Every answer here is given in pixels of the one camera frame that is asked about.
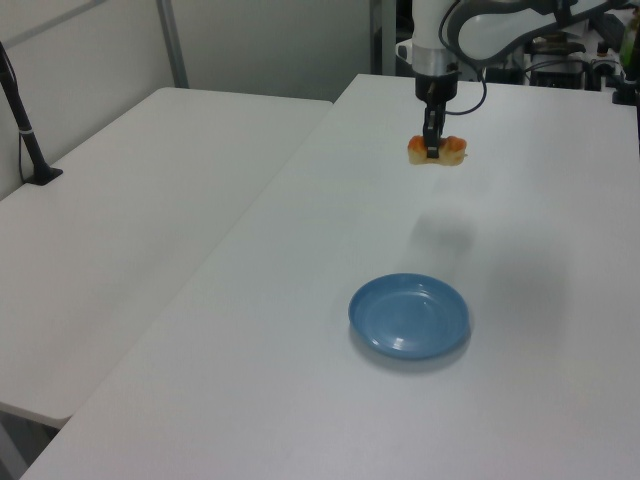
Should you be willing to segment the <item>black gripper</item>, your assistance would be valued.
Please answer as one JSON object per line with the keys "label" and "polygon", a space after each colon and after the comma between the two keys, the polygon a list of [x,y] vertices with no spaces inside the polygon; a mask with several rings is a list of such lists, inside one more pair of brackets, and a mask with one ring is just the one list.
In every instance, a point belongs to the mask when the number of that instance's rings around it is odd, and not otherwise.
{"label": "black gripper", "polygon": [[439,157],[444,123],[445,105],[457,94],[459,67],[457,63],[449,63],[444,71],[438,74],[414,73],[415,95],[427,105],[438,105],[435,108],[425,107],[423,140],[428,158]]}

